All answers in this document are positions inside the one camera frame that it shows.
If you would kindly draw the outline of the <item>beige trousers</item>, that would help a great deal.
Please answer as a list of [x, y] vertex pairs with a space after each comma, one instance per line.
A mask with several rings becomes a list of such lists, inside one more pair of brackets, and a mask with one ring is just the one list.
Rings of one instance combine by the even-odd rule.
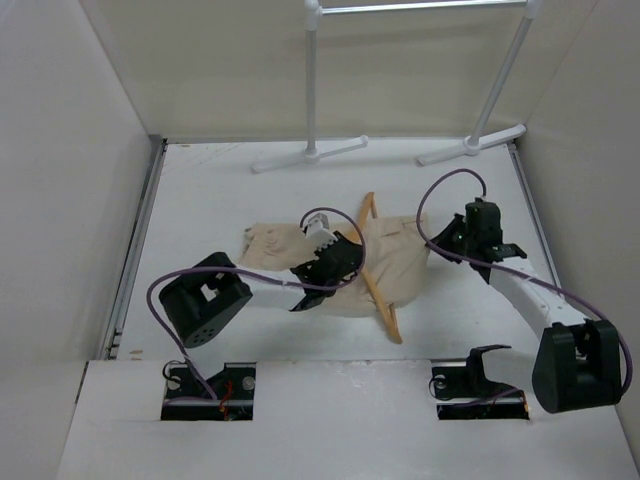
[[375, 301], [362, 276], [364, 265], [386, 304], [404, 306], [415, 300], [428, 283], [429, 250], [411, 216], [374, 218], [364, 229], [365, 245], [352, 242], [348, 223], [334, 227], [338, 242], [323, 250], [314, 247], [293, 224], [256, 223], [244, 234], [239, 257], [242, 267], [266, 271], [299, 273], [300, 283], [323, 283], [322, 274], [345, 275], [347, 286], [334, 291], [305, 289], [295, 311], [324, 310], [332, 315], [367, 316], [376, 310]]

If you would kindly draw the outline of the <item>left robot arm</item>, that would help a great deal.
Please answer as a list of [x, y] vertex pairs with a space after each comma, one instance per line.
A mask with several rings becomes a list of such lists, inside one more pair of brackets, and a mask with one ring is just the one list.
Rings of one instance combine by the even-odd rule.
[[332, 233], [328, 244], [314, 250], [314, 258], [282, 272], [240, 268], [224, 252], [215, 252], [190, 269], [166, 274], [146, 294], [154, 317], [158, 299], [166, 320], [158, 322], [171, 336], [191, 371], [190, 386], [203, 399], [213, 401], [224, 387], [224, 373], [211, 364], [195, 367], [187, 351], [212, 339], [246, 306], [304, 312], [353, 283], [366, 260], [366, 247]]

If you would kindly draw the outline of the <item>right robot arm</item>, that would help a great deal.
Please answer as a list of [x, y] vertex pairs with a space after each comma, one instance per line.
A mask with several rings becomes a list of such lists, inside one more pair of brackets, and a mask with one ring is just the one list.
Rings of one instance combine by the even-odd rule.
[[503, 241], [495, 203], [475, 198], [429, 246], [449, 261], [468, 263], [539, 339], [531, 381], [546, 412], [619, 403], [624, 382], [618, 330], [609, 320], [591, 319], [570, 305], [569, 294], [542, 280], [524, 250]]

